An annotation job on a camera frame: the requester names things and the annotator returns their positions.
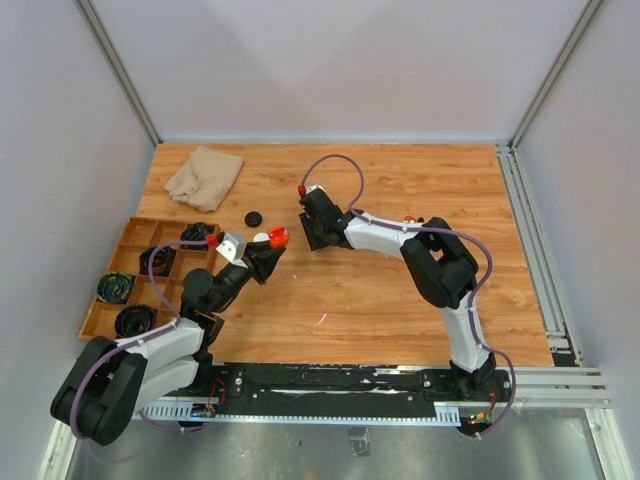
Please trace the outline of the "orange round charging case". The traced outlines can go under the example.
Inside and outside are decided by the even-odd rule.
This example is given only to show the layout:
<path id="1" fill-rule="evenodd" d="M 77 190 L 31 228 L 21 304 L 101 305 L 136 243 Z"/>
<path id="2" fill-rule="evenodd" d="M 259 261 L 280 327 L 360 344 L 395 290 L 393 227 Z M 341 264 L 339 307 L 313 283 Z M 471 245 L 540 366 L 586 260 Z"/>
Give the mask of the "orange round charging case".
<path id="1" fill-rule="evenodd" d="M 269 245 L 272 249 L 284 248 L 290 241 L 290 233 L 286 227 L 272 227 L 267 232 Z"/>

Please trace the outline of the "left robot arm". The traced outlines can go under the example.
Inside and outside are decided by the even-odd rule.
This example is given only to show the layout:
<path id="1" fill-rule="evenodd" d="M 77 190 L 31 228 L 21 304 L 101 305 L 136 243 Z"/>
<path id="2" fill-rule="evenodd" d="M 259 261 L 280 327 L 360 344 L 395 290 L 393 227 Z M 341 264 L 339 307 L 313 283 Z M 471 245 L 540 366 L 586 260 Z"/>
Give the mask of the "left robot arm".
<path id="1" fill-rule="evenodd" d="M 76 359 L 50 414 L 77 438 L 106 446 L 147 404 L 180 389 L 200 396 L 212 388 L 209 348 L 224 324 L 220 313 L 250 280 L 267 281 L 287 243 L 268 237 L 248 242 L 232 233 L 205 242 L 227 263 L 218 273 L 196 268 L 185 276 L 181 306 L 171 321 L 130 339 L 95 337 Z"/>

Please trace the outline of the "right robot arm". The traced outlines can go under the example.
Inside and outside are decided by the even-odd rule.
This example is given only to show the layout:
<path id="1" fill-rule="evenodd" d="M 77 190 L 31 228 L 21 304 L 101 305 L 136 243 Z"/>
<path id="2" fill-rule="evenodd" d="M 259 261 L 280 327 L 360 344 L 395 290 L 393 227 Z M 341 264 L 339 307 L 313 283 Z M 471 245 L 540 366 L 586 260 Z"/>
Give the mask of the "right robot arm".
<path id="1" fill-rule="evenodd" d="M 343 212 L 320 185 L 301 185 L 298 193 L 304 209 L 299 218 L 311 249 L 370 250 L 405 262 L 418 292 L 444 321 L 455 392 L 466 400 L 486 392 L 495 361 L 483 349 L 484 335 L 472 298 L 478 264 L 457 237 L 443 233 L 449 225 L 434 217 L 425 224 L 435 230 L 431 233 L 411 222 Z"/>

